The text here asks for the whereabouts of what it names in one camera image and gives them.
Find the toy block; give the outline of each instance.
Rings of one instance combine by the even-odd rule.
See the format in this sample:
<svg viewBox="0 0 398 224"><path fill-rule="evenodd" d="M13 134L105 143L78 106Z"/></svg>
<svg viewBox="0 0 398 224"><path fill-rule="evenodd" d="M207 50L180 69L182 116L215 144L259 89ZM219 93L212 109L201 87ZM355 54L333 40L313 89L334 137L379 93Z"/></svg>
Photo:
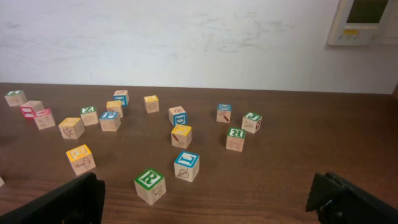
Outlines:
<svg viewBox="0 0 398 224"><path fill-rule="evenodd" d="M106 110L109 112L118 112L120 118L123 117L122 101L114 100L106 103Z"/></svg>
<svg viewBox="0 0 398 224"><path fill-rule="evenodd" d="M229 123L231 121L232 105L219 104L217 107L217 122Z"/></svg>
<svg viewBox="0 0 398 224"><path fill-rule="evenodd" d="M78 139L85 132L81 118L65 118L58 127L65 139Z"/></svg>
<svg viewBox="0 0 398 224"><path fill-rule="evenodd" d="M147 113L153 113L159 111L159 99L156 95L144 97L145 110Z"/></svg>
<svg viewBox="0 0 398 224"><path fill-rule="evenodd" d="M126 107L129 104L129 92L127 90L116 90L113 99L122 101L122 106Z"/></svg>
<svg viewBox="0 0 398 224"><path fill-rule="evenodd" d="M174 161L174 174L176 178L193 182L199 172L199 155L182 151Z"/></svg>
<svg viewBox="0 0 398 224"><path fill-rule="evenodd" d="M102 131L117 131L120 127L118 112L104 112L99 118Z"/></svg>
<svg viewBox="0 0 398 224"><path fill-rule="evenodd" d="M44 110L41 101L30 100L19 107L25 118L34 118L36 111Z"/></svg>
<svg viewBox="0 0 398 224"><path fill-rule="evenodd" d="M192 128L178 124L172 131L172 145L186 149L192 140Z"/></svg>
<svg viewBox="0 0 398 224"><path fill-rule="evenodd" d="M98 113L95 106L89 106L80 110L80 116L84 126L98 124Z"/></svg>
<svg viewBox="0 0 398 224"><path fill-rule="evenodd" d="M239 128L230 128L226 137L225 148L241 152L243 150L246 131Z"/></svg>
<svg viewBox="0 0 398 224"><path fill-rule="evenodd" d="M255 113L247 113L243 116L242 129L249 131L250 133L256 133L260 129L262 116Z"/></svg>
<svg viewBox="0 0 398 224"><path fill-rule="evenodd" d="M169 120L173 126L177 124L187 124L187 112L185 112L181 106L170 108Z"/></svg>
<svg viewBox="0 0 398 224"><path fill-rule="evenodd" d="M45 109L34 113L34 119L39 130L55 126L54 115L51 109Z"/></svg>
<svg viewBox="0 0 398 224"><path fill-rule="evenodd" d="M9 91L4 97L9 106L20 106L27 101L25 93L22 90Z"/></svg>
<svg viewBox="0 0 398 224"><path fill-rule="evenodd" d="M85 144L67 151L67 156L76 175L85 173L95 167L93 155Z"/></svg>
<svg viewBox="0 0 398 224"><path fill-rule="evenodd" d="M135 180L137 194L149 205L153 205L166 193L166 182L164 176L154 169L147 169Z"/></svg>

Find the black plastic part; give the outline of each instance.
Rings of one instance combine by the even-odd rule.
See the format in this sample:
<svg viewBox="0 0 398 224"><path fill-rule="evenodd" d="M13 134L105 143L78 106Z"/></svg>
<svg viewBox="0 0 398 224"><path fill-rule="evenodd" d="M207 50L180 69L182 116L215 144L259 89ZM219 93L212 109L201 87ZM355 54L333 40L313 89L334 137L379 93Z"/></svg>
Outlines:
<svg viewBox="0 0 398 224"><path fill-rule="evenodd" d="M398 211L340 176L315 174L306 211L322 224L398 223Z"/></svg>
<svg viewBox="0 0 398 224"><path fill-rule="evenodd" d="M0 223L100 224L105 182L84 174L50 193L0 217Z"/></svg>

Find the wooden table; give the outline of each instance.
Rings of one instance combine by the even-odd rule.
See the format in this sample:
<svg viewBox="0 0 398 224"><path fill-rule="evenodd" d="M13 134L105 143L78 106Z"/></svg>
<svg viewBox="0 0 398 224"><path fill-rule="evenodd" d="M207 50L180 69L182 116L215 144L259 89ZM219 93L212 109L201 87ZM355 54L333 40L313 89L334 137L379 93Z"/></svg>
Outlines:
<svg viewBox="0 0 398 224"><path fill-rule="evenodd" d="M333 171L398 208L398 101L389 95L83 85L0 84L24 90L51 108L57 124L82 107L106 109L115 90L129 91L116 133L86 127L76 140L58 127L39 131L18 107L0 101L0 214L74 179L65 152L87 144L97 178L106 182L103 223L318 223L304 211L314 173ZM147 114L143 96L157 95ZM217 123L218 103L232 104L231 123ZM171 146L168 109L183 106L192 126L187 149L200 155L193 183L174 177L181 148ZM244 113L263 116L243 152L225 149ZM136 194L148 167L165 175L167 193L153 206Z"/></svg>

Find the pink block face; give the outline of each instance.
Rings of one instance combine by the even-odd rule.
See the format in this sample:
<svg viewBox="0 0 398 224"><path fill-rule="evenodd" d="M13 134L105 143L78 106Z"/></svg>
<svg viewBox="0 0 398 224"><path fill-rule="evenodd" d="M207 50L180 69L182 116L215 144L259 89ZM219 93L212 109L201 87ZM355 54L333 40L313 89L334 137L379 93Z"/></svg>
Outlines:
<svg viewBox="0 0 398 224"><path fill-rule="evenodd" d="M35 112L31 107L20 107L25 118L34 118Z"/></svg>
<svg viewBox="0 0 398 224"><path fill-rule="evenodd" d="M38 117L38 116L44 116L44 115L49 115L49 114L51 114L51 109L45 109L45 110L35 112L34 116Z"/></svg>

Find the yellow block face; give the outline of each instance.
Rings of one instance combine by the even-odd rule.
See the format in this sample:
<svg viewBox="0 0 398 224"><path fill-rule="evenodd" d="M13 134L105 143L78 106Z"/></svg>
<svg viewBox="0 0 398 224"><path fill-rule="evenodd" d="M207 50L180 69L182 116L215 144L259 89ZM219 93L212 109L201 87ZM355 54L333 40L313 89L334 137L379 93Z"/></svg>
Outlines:
<svg viewBox="0 0 398 224"><path fill-rule="evenodd" d="M108 101L106 103L106 107L107 108L111 108L111 107L115 107L115 106L121 106L121 105L122 105L122 101L120 101L120 100Z"/></svg>
<svg viewBox="0 0 398 224"><path fill-rule="evenodd" d="M144 97L145 102L153 102L153 101L158 101L159 99L157 98L156 95L153 96L145 96Z"/></svg>
<svg viewBox="0 0 398 224"><path fill-rule="evenodd" d="M344 34L345 35L358 35L359 34L359 30L351 30L351 29L344 30Z"/></svg>
<svg viewBox="0 0 398 224"><path fill-rule="evenodd" d="M87 145L85 144L67 151L67 156L70 162L76 161L90 154L91 151L88 149Z"/></svg>
<svg viewBox="0 0 398 224"><path fill-rule="evenodd" d="M186 136L191 131L191 129L192 128L189 127L189 126L178 124L173 129L172 134L179 134L179 135L182 135L182 136Z"/></svg>
<svg viewBox="0 0 398 224"><path fill-rule="evenodd" d="M65 118L59 126L67 126L67 127L73 127L77 122L80 121L81 118Z"/></svg>

